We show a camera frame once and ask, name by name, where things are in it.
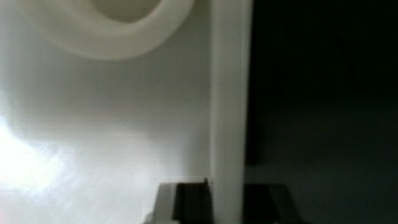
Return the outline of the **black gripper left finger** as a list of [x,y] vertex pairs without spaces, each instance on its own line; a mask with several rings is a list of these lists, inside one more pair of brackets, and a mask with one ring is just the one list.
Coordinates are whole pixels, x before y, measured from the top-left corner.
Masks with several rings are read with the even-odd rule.
[[207,181],[159,184],[143,224],[213,224]]

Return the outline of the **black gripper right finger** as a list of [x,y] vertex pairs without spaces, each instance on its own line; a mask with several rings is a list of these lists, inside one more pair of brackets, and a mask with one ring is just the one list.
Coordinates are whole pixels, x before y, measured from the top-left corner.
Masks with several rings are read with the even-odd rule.
[[243,187],[243,224],[305,224],[284,184]]

